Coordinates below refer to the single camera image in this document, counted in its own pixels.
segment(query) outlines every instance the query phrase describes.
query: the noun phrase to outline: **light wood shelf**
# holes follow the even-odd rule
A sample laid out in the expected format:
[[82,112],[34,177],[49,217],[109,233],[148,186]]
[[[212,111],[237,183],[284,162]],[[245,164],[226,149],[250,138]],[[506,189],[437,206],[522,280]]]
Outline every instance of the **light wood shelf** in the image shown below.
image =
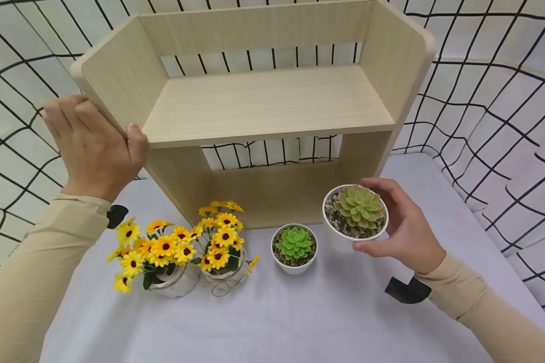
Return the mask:
[[[170,79],[161,56],[361,42],[358,64]],[[435,53],[385,0],[131,17],[71,66],[121,133],[139,123],[146,170],[188,220],[235,200],[247,228],[321,222],[325,193],[379,175]],[[339,160],[212,171],[203,144],[344,134]]]
[[169,79],[143,132],[152,148],[391,131],[359,65]]

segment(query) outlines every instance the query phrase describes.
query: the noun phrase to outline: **potted succulent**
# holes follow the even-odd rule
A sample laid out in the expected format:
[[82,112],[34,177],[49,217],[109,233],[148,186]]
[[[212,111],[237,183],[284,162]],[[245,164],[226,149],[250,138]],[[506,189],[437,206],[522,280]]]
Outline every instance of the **potted succulent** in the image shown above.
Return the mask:
[[287,224],[272,236],[272,256],[287,274],[300,275],[317,257],[317,241],[315,233],[307,226]]
[[212,202],[200,208],[203,219],[194,228],[203,240],[198,241],[200,256],[191,262],[200,267],[216,297],[228,294],[243,283],[260,258],[256,255],[252,261],[248,260],[241,237],[243,225],[234,215],[235,211],[243,211],[237,203]]
[[333,188],[323,199],[323,226],[337,251],[353,251],[353,242],[380,236],[388,226],[388,208],[376,194],[359,185]]
[[113,287],[122,293],[131,292],[131,281],[143,275],[143,289],[175,298],[187,294],[200,278],[200,269],[189,264],[196,249],[198,236],[185,232],[177,226],[174,232],[166,234],[166,228],[173,224],[158,219],[146,229],[146,237],[139,236],[140,227],[131,218],[119,225],[117,238],[119,246],[111,252],[107,262],[119,260],[123,271],[115,275]]

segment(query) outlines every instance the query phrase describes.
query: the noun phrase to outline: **white flower pot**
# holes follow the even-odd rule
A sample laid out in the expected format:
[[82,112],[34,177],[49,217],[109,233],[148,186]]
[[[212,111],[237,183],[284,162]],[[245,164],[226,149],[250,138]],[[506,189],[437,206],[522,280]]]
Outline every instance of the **white flower pot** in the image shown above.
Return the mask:
[[[281,233],[283,230],[285,230],[285,229],[287,229],[289,227],[293,227],[293,226],[308,230],[308,232],[311,234],[311,236],[313,238],[315,238],[315,243],[317,244],[317,249],[315,250],[315,255],[312,256],[312,259],[310,259],[306,264],[304,264],[302,266],[296,266],[296,267],[287,266],[284,263],[280,262],[279,260],[277,260],[277,257],[274,256],[274,252],[273,252],[274,238],[276,238],[277,235],[279,235],[279,233]],[[317,258],[317,255],[319,253],[319,239],[317,238],[317,236],[315,236],[315,233],[313,233],[312,230],[310,228],[308,228],[306,225],[302,225],[302,224],[298,224],[298,223],[285,224],[281,228],[277,229],[277,231],[272,236],[270,245],[271,245],[271,255],[272,255],[274,261],[277,263],[277,265],[279,265],[283,269],[283,271],[287,272],[287,274],[289,274],[289,275],[300,275],[303,272],[307,271],[307,268],[312,264],[312,261],[315,261],[315,259]]]
[[151,291],[170,298],[182,297],[196,286],[200,279],[200,268],[188,263],[184,267],[176,267],[172,275],[160,275],[158,278],[167,280],[151,284]]
[[240,251],[240,260],[238,261],[238,270],[228,271],[222,275],[212,275],[210,272],[203,271],[204,277],[208,282],[213,282],[216,285],[212,288],[212,293],[216,296],[224,296],[231,290],[235,289],[239,284],[245,282],[248,264],[246,261],[246,248],[242,246]]
[[339,252],[353,252],[353,242],[376,239],[386,230],[388,226],[388,222],[390,221],[390,213],[388,212],[388,207],[385,205],[385,203],[383,203],[384,211],[385,211],[384,225],[382,226],[382,230],[380,230],[374,236],[369,238],[353,238],[353,237],[345,236],[345,234],[342,234],[337,229],[335,229],[335,227],[333,227],[331,223],[329,223],[329,220],[327,219],[327,216],[325,214],[325,203],[327,202],[327,198],[332,197],[335,193],[340,192],[344,188],[351,187],[352,185],[353,184],[344,184],[344,185],[339,185],[336,188],[333,188],[325,195],[325,198],[323,199],[323,204],[321,205],[321,213],[323,215],[323,228],[325,229],[325,236],[327,237],[327,241],[329,242],[329,245],[331,245],[331,247],[335,249],[335,251],[339,251]]

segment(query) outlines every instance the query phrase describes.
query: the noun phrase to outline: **table surface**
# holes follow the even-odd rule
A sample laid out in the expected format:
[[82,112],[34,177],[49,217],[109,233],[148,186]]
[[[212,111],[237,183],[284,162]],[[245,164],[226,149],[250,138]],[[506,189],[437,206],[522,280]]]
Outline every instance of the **table surface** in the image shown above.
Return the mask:
[[[545,313],[459,195],[425,154],[392,156],[382,174],[422,207],[444,248],[484,276],[501,297],[545,329]],[[152,180],[131,183],[118,204],[146,225],[185,221]],[[319,256],[289,276],[270,254],[275,229],[247,230],[260,262],[246,283],[215,298],[201,279],[184,298],[112,290],[116,247],[107,230],[75,271],[40,362],[492,362],[474,335],[430,301],[404,305],[384,289],[412,272],[390,258],[339,254],[311,226]]]

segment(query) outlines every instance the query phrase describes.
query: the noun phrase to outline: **forearm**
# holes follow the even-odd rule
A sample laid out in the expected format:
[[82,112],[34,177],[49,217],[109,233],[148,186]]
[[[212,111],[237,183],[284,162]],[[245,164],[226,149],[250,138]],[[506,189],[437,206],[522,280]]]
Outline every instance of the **forearm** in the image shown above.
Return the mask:
[[545,363],[545,331],[461,261],[447,255],[436,270],[416,278],[432,289],[436,306],[472,330],[495,362]]
[[57,195],[0,267],[0,363],[35,362],[75,267],[107,226],[110,203]]

